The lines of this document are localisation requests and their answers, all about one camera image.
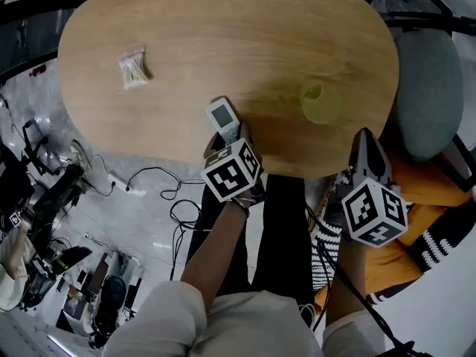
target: wrist strap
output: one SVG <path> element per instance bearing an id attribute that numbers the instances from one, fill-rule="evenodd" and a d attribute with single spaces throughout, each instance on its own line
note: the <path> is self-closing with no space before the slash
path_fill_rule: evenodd
<path id="1" fill-rule="evenodd" d="M 230 202 L 237 204 L 239 208 L 245 212 L 246 218 L 250 216 L 250 210 L 244 204 L 242 204 L 237 197 L 231 197 Z"/>

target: power strip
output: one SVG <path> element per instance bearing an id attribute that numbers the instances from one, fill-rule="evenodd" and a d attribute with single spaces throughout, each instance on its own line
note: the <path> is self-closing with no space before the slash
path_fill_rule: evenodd
<path id="1" fill-rule="evenodd" d="M 123 192 L 128 194 L 135 194 L 136 196 L 143 196 L 145 192 L 143 190 L 136 190 L 132 184 L 127 186 L 127 181 L 123 180 L 121 177 L 116 175 L 113 172 L 109 172 L 107 176 L 108 181 L 115 182 L 115 186 L 121 189 Z"/>

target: oval table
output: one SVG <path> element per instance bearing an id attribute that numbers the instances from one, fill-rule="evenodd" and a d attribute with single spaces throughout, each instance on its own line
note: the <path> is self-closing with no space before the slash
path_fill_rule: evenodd
<path id="1" fill-rule="evenodd" d="M 118 60 L 145 45 L 152 79 L 124 90 Z M 69 19 L 59 82 L 74 124 L 114 152 L 198 162 L 226 95 L 268 173 L 317 178 L 346 168 L 353 137 L 380 136 L 396 93 L 392 36 L 363 0 L 89 0 Z M 331 125 L 308 121 L 300 87 L 333 84 Z"/>

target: transparent yellow cup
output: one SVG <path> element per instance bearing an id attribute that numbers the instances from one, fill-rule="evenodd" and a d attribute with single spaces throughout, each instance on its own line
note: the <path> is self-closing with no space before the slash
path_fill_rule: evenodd
<path id="1" fill-rule="evenodd" d="M 341 114 L 341 95 L 330 83 L 308 80 L 301 86 L 300 105 L 311 122 L 331 124 Z"/>

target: floor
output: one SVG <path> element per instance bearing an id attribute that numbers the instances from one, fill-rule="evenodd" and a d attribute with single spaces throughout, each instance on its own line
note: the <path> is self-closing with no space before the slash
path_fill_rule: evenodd
<path id="1" fill-rule="evenodd" d="M 387 10 L 386 2 L 376 2 L 378 9 Z M 399 1 L 391 2 L 401 9 Z M 411 2 L 407 9 L 433 10 L 426 0 Z M 172 161 L 144 158 L 134 155 L 125 155 L 97 149 L 90 144 L 75 128 L 65 110 L 62 101 L 60 86 L 57 80 L 56 61 L 47 63 L 44 74 L 29 77 L 25 72 L 9 80 L 1 93 L 10 104 L 11 119 L 16 128 L 21 131 L 22 125 L 34 118 L 36 128 L 30 130 L 31 140 L 39 139 L 43 135 L 49 137 L 49 142 L 42 149 L 42 157 L 52 167 L 59 167 L 71 157 L 69 144 L 72 139 L 77 139 L 85 147 L 89 158 L 93 161 L 93 170 L 86 176 L 87 179 L 101 192 L 110 191 L 106 171 L 113 171 L 122 179 L 128 180 L 135 172 L 143 167 L 161 166 L 172 170 L 182 179 L 197 178 L 201 169 L 200 165 L 183 164 Z M 25 147 L 21 134 L 11 126 L 9 112 L 0 108 L 0 136 L 6 145 L 21 156 Z M 57 177 L 39 176 L 34 168 L 30 167 L 32 176 L 52 186 Z M 306 182 L 306 197 L 313 206 L 321 196 L 325 179 Z M 175 187 L 175 182 L 165 173 L 153 170 L 140 174 L 134 179 L 135 189 L 143 192 L 142 196 L 124 193 L 119 189 L 112 192 L 109 197 L 101 196 L 94 190 L 89 190 L 83 195 L 77 207 L 68 211 L 67 215 L 58 224 L 54 233 L 56 237 L 65 237 L 73 245 L 84 245 L 94 253 L 87 258 L 82 266 L 70 272 L 70 279 L 74 280 L 79 273 L 79 267 L 94 269 L 103 252 L 121 250 L 125 254 L 137 257 L 143 273 L 143 288 L 138 293 L 136 304 L 139 305 L 147 292 L 156 283 L 168 280 L 172 265 L 172 238 L 176 224 L 170 218 L 170 207 L 173 202 L 160 197 L 163 189 Z M 183 186 L 178 192 L 177 199 L 191 199 L 200 202 L 203 186 Z M 256 268 L 257 253 L 260 244 L 263 205 L 258 205 L 251 211 L 247 227 L 248 266 L 250 278 Z M 62 212 L 57 221 L 65 214 Z M 177 214 L 182 219 L 195 219 L 196 212 L 191 205 L 184 204 L 178 208 Z M 107 246 L 98 245 L 85 235 L 89 234 L 97 241 Z M 184 268 L 188 243 L 191 232 L 184 235 L 184 242 L 178 253 L 175 279 L 179 278 Z"/>

